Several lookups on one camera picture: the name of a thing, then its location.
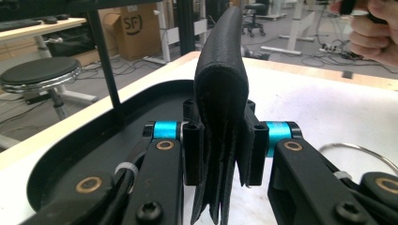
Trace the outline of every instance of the finger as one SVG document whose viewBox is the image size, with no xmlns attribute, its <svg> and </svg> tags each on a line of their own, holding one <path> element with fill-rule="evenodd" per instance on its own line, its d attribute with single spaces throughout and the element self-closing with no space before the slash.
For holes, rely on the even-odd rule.
<svg viewBox="0 0 398 225">
<path fill-rule="evenodd" d="M 394 0 L 370 0 L 369 11 L 390 26 L 390 37 L 398 43 L 398 2 Z"/>
<path fill-rule="evenodd" d="M 381 54 L 381 49 L 378 48 L 365 48 L 360 45 L 351 43 L 351 52 L 362 55 L 366 58 L 375 58 Z"/>
<path fill-rule="evenodd" d="M 349 39 L 351 43 L 366 48 L 386 48 L 390 43 L 389 39 L 386 37 L 365 37 L 357 32 L 352 32 L 349 35 Z"/>
<path fill-rule="evenodd" d="M 357 16 L 351 22 L 352 29 L 366 37 L 389 37 L 390 28 L 387 24 L 374 23 L 367 16 Z"/>
</svg>

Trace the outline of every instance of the black metal rod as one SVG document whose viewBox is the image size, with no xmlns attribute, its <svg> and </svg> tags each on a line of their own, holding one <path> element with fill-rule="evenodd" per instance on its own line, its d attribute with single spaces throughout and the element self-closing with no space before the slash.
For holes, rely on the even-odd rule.
<svg viewBox="0 0 398 225">
<path fill-rule="evenodd" d="M 87 15 L 93 31 L 94 40 L 96 41 L 97 49 L 99 51 L 99 59 L 102 64 L 102 70 L 108 87 L 109 96 L 111 97 L 112 105 L 114 106 L 116 120 L 120 122 L 120 124 L 124 124 L 124 113 L 117 93 L 114 73 L 112 72 L 111 62 L 106 49 L 105 38 L 102 33 L 100 15 L 96 10 L 88 11 Z"/>
<path fill-rule="evenodd" d="M 179 33 L 179 52 L 181 55 L 195 50 L 195 36 L 193 32 L 193 2 L 176 1 Z"/>
</svg>

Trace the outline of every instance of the desk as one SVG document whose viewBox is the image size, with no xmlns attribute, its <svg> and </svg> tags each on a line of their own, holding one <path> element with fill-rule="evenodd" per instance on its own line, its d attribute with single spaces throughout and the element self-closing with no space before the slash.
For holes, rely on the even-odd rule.
<svg viewBox="0 0 398 225">
<path fill-rule="evenodd" d="M 121 89 L 121 102 L 156 83 L 192 79 L 198 55 L 199 52 L 186 54 Z M 296 121 L 304 138 L 315 148 L 333 142 L 356 143 L 398 162 L 394 142 L 398 132 L 398 93 L 391 91 L 397 90 L 398 81 L 358 74 L 348 80 L 341 78 L 338 71 L 253 59 L 244 59 L 244 63 L 251 87 L 249 98 L 256 102 L 260 120 Z M 106 97 L 0 154 L 2 224 L 16 224 L 34 213 L 25 192 L 29 173 L 39 158 L 63 137 L 112 108 Z M 356 182 L 367 171 L 392 173 L 389 167 L 362 153 L 339 153 L 330 151 L 327 157 L 349 171 Z M 276 224 L 267 197 L 271 163 L 272 159 L 267 158 L 261 187 L 240 187 L 235 173 L 230 224 L 248 224 L 246 219 L 251 220 L 250 224 Z M 193 192 L 193 187 L 185 188 L 184 224 L 190 221 Z M 207 211 L 196 224 L 211 224 Z"/>
<path fill-rule="evenodd" d="M 69 18 L 64 21 L 58 21 L 56 24 L 39 24 L 35 26 L 28 26 L 16 30 L 9 30 L 0 32 L 0 44 L 35 36 L 42 36 L 50 34 L 60 30 L 66 30 L 72 27 L 80 26 L 85 23 L 85 19 L 82 18 Z"/>
<path fill-rule="evenodd" d="M 56 24 L 44 24 L 43 23 L 40 25 L 29 26 L 29 27 L 25 27 L 25 28 L 0 32 L 0 44 L 15 41 L 18 39 L 33 37 L 33 38 L 35 38 L 35 41 L 38 45 L 38 52 L 40 54 L 40 57 L 41 58 L 52 57 L 50 51 L 48 50 L 46 44 L 44 43 L 42 35 L 50 34 L 52 32 L 56 32 L 56 31 L 60 31 L 60 30 L 66 30 L 66 29 L 76 27 L 76 26 L 80 26 L 82 23 L 85 23 L 85 19 L 69 18 L 64 21 L 58 21 L 58 23 L 56 23 Z M 22 62 L 18 63 L 18 62 L 14 62 L 14 61 L 11 61 L 11 62 L 8 61 L 8 67 L 11 68 L 20 63 L 22 63 Z M 94 96 L 84 95 L 84 94 L 80 94 L 80 93 L 76 93 L 76 92 L 70 92 L 70 91 L 66 90 L 64 85 L 60 85 L 59 87 L 57 87 L 57 90 L 61 96 L 75 98 L 78 100 L 84 100 L 88 103 L 93 103 L 98 100 L 98 98 L 94 97 Z"/>
</svg>

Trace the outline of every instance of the black plastic tray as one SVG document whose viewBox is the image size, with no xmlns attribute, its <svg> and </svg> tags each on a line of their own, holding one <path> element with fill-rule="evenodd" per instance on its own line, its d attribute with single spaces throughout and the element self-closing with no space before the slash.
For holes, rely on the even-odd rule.
<svg viewBox="0 0 398 225">
<path fill-rule="evenodd" d="M 191 98 L 193 81 L 163 82 L 122 104 L 126 124 L 109 111 L 54 145 L 32 171 L 27 198 L 38 211 L 62 194 L 62 187 L 90 171 L 113 174 L 141 139 L 147 121 L 182 121 L 183 102 Z"/>
</svg>

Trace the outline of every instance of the cardboard box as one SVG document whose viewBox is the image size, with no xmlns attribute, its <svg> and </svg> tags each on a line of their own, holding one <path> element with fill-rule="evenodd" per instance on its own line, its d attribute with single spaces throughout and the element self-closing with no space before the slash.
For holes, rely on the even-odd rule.
<svg viewBox="0 0 398 225">
<path fill-rule="evenodd" d="M 156 4 L 122 7 L 120 15 L 109 15 L 104 20 L 108 31 L 115 34 L 121 57 L 136 60 L 161 52 L 158 16 L 153 13 Z"/>
</svg>

